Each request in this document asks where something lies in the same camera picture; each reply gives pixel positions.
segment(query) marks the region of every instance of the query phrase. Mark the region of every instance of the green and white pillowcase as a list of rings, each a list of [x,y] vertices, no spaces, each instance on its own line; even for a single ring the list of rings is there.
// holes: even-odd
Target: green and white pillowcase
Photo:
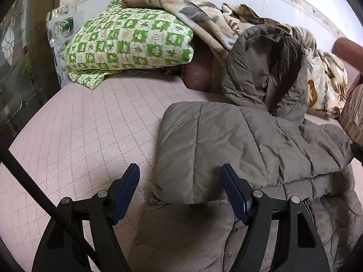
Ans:
[[[106,75],[124,69],[189,63],[192,38],[193,31],[164,10],[122,9],[111,2],[67,46],[69,77],[94,89]]]

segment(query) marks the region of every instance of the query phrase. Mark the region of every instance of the black cable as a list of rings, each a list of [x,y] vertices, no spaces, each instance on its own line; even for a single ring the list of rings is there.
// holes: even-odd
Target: black cable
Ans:
[[[17,179],[22,187],[30,194],[30,196],[51,216],[57,223],[59,223],[64,230],[86,251],[87,255],[97,265],[96,252],[90,244],[81,237],[79,233],[73,229],[72,225],[64,219],[59,213],[56,206],[38,187],[33,179],[28,175],[16,158],[0,141],[0,162],[8,168],[10,173]]]

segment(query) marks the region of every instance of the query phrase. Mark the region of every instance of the striped pillow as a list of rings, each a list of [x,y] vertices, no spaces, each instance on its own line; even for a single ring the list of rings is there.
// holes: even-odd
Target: striped pillow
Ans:
[[[363,84],[353,90],[339,122],[353,142],[363,145]]]

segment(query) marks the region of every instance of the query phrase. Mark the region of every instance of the metal screw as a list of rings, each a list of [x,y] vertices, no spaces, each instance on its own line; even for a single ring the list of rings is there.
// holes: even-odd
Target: metal screw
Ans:
[[[293,196],[293,197],[291,197],[291,201],[294,202],[294,203],[299,203],[300,198],[298,198],[297,196]]]
[[[255,190],[254,192],[253,192],[253,195],[254,196],[256,196],[256,197],[262,197],[263,196],[263,192],[262,191],[260,191],[260,190]]]
[[[69,197],[63,197],[63,198],[61,199],[61,203],[62,203],[62,204],[67,204],[67,203],[69,203],[69,201],[70,201],[70,198],[69,198]]]
[[[107,196],[107,191],[106,190],[101,190],[97,193],[98,197],[106,197]]]

